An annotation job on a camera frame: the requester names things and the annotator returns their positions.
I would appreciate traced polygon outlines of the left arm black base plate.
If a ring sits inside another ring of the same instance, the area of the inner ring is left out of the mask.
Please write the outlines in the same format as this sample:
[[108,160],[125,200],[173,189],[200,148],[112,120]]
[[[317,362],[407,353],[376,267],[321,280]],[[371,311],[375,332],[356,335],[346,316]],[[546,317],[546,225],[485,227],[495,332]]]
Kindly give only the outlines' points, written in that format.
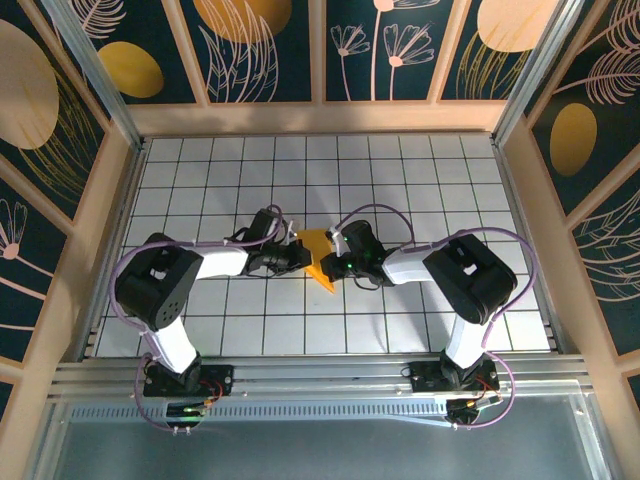
[[163,365],[145,370],[143,396],[147,398],[196,398],[229,396],[233,386],[231,365],[196,365],[176,374]]

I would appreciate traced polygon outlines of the aluminium mounting rail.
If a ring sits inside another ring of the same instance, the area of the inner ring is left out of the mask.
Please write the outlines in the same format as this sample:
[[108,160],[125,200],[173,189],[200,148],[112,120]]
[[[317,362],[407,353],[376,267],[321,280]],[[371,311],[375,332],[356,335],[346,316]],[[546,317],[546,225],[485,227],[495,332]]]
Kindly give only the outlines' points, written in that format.
[[[517,391],[525,395],[591,394],[593,382],[580,355],[554,352],[506,352],[500,357],[511,368]],[[329,400],[400,398],[413,394],[409,364],[439,368],[439,356],[338,355],[209,357],[205,365],[234,368],[230,397],[251,400]],[[89,358],[56,368],[48,399],[129,400],[139,365],[136,358]]]

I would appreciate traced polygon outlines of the aluminium side rail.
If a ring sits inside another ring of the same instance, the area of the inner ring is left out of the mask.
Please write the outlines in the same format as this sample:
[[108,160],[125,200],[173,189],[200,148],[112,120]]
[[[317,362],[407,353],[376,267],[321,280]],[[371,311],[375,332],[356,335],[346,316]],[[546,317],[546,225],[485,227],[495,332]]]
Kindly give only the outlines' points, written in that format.
[[96,209],[89,216],[93,232],[100,235],[92,261],[90,288],[85,295],[74,327],[74,336],[67,358],[81,362],[97,349],[94,334],[109,316],[111,308],[111,278],[121,259],[123,242],[128,231],[129,218],[137,189],[148,156],[148,141],[129,145],[122,154],[107,155],[107,163],[121,162],[113,180],[106,180],[98,196],[89,201]]
[[527,265],[537,274],[533,290],[542,318],[550,324],[553,347],[561,354],[572,354],[576,347],[557,308],[553,272],[556,249],[564,239],[559,213],[532,148],[525,141],[513,143],[513,148],[503,144],[499,149],[493,146],[493,150],[508,185],[509,202],[516,210],[517,232],[525,237],[535,254]]

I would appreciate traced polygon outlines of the grey metal sheet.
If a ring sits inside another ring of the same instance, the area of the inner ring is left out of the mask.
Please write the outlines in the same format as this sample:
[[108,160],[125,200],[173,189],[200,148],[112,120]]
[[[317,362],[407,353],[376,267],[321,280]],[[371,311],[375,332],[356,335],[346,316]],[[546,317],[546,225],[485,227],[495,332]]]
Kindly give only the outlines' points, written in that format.
[[521,396],[481,429],[396,419],[228,421],[174,436],[68,405],[28,480],[624,480],[576,396]]

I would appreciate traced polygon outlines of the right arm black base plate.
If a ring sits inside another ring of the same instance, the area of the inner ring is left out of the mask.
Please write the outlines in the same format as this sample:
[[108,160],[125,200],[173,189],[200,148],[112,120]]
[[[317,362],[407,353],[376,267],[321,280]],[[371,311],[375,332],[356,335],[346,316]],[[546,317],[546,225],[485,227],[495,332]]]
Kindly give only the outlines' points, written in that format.
[[461,369],[450,362],[416,361],[408,364],[414,393],[499,390],[495,363],[481,358],[473,366]]

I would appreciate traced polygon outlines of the aluminium corner post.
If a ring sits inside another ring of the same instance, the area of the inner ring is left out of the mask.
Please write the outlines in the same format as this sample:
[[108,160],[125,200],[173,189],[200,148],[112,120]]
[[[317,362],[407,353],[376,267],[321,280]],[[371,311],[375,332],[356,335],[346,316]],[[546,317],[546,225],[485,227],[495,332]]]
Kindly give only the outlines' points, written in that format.
[[72,7],[66,0],[42,0],[50,18],[56,23],[62,38],[84,68],[107,110],[136,153],[142,150],[142,136],[133,122],[127,106],[112,83],[97,51],[82,30]]
[[508,98],[505,109],[491,135],[499,149],[508,139],[526,105],[557,57],[563,42],[575,25],[585,0],[560,0],[543,30],[538,44],[529,55]]

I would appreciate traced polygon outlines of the white grid mat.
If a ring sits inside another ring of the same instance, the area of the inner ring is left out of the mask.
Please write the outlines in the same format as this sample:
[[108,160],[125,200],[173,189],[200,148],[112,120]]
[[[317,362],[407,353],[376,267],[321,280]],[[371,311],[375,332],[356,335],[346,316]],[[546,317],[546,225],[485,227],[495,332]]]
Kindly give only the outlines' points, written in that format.
[[[301,229],[367,220],[386,247],[481,226],[525,285],[526,255],[507,237],[516,227],[508,193],[483,134],[153,139],[123,251],[159,231],[218,240],[276,204]],[[204,356],[405,354],[441,350],[454,312],[431,283],[350,280],[331,294],[301,271],[260,272],[199,281],[183,322]]]

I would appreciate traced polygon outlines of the yellow paper sheet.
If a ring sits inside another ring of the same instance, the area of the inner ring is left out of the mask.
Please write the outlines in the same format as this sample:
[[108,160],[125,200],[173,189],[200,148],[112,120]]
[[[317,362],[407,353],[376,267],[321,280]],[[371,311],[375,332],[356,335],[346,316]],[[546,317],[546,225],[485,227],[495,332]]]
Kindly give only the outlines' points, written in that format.
[[332,244],[326,237],[325,230],[301,230],[297,232],[297,238],[311,254],[311,264],[304,268],[305,273],[333,294],[335,287],[321,266],[321,260],[332,253]]

